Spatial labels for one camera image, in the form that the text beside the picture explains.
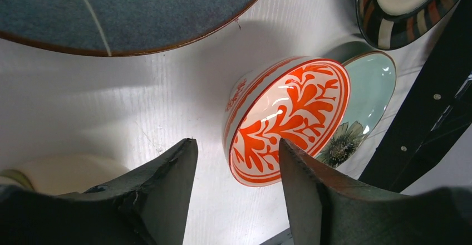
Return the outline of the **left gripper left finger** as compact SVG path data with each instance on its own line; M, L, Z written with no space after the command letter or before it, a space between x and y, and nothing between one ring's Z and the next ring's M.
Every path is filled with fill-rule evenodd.
M83 193L1 186L2 244L182 244L198 159L195 139Z

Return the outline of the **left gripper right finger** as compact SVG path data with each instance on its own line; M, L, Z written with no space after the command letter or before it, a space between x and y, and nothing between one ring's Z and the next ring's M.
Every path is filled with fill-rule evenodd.
M279 167L295 244L470 244L471 188L418 195L380 189L279 142Z

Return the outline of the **orange floral pattern bowl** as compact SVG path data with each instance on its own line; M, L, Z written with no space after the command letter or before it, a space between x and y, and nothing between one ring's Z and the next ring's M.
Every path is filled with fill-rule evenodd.
M279 182L281 139L317 155L340 126L350 94L346 67L328 58L289 56L247 72L224 111L222 145L234 179L248 187Z

